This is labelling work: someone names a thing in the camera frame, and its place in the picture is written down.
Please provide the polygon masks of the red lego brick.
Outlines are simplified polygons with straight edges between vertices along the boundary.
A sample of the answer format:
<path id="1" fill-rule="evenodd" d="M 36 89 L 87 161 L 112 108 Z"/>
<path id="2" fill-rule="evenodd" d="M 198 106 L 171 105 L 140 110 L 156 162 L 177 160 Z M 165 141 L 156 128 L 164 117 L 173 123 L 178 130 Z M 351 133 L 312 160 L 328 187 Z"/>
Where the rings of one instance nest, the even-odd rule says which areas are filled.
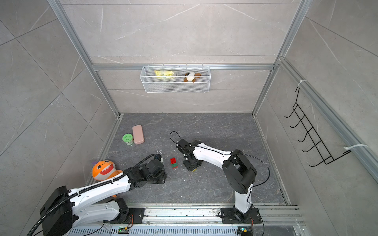
<path id="1" fill-rule="evenodd" d="M 171 162 L 172 165 L 177 163 L 177 161 L 176 161 L 175 158 L 171 158 L 171 159 L 170 159 L 170 162 Z"/>

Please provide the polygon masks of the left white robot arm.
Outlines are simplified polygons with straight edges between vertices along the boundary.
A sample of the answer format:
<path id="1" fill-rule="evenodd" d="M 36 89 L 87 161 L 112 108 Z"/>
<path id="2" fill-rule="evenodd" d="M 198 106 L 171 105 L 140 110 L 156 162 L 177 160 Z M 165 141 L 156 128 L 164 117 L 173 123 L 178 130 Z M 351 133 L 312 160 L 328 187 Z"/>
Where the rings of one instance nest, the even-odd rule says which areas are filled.
<path id="1" fill-rule="evenodd" d="M 130 217 L 130 211 L 123 199 L 112 200 L 102 204 L 101 201 L 141 188 L 147 183 L 163 184 L 166 172 L 162 157 L 151 154 L 135 166 L 118 171 L 110 161 L 102 161 L 95 170 L 108 176 L 96 184 L 68 190 L 61 186 L 56 188 L 40 209 L 40 219 L 28 232 L 36 234 L 42 227 L 45 236 L 63 236 L 72 228 L 101 221 L 103 223 L 123 223 Z"/>

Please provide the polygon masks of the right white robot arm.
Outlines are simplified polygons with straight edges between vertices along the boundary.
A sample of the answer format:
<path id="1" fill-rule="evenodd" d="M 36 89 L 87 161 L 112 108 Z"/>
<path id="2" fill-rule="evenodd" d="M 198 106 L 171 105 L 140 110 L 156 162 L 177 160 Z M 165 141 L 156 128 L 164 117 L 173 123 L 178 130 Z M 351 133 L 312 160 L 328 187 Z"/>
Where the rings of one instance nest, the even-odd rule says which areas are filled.
<path id="1" fill-rule="evenodd" d="M 208 162 L 221 168 L 227 182 L 235 191 L 234 208 L 240 214 L 246 214 L 251 206 L 251 192 L 258 174 L 244 153 L 236 149 L 223 151 L 205 145 L 200 141 L 188 143 L 182 139 L 176 148 L 184 156 L 184 165 L 188 171 L 193 172 L 203 162 Z"/>

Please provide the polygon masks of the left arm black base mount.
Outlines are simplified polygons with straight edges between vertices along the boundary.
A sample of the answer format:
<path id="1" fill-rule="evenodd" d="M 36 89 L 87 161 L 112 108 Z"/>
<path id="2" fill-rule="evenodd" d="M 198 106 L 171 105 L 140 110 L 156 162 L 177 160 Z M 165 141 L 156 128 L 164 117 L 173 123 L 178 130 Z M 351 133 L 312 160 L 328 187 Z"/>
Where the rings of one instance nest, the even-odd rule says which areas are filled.
<path id="1" fill-rule="evenodd" d="M 104 220 L 103 223 L 110 224 L 141 224 L 144 218 L 145 209 L 142 207 L 123 209 L 113 220 Z"/>

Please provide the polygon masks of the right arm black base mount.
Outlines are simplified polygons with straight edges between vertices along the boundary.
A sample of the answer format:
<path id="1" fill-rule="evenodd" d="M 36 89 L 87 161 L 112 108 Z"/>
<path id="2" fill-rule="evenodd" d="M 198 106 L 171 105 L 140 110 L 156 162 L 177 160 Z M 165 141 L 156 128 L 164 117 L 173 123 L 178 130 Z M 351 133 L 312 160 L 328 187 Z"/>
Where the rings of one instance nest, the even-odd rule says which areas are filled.
<path id="1" fill-rule="evenodd" d="M 221 208 L 217 217 L 223 224 L 260 224 L 262 219 L 257 208 L 251 207 L 246 213 L 242 213 L 235 207 Z"/>

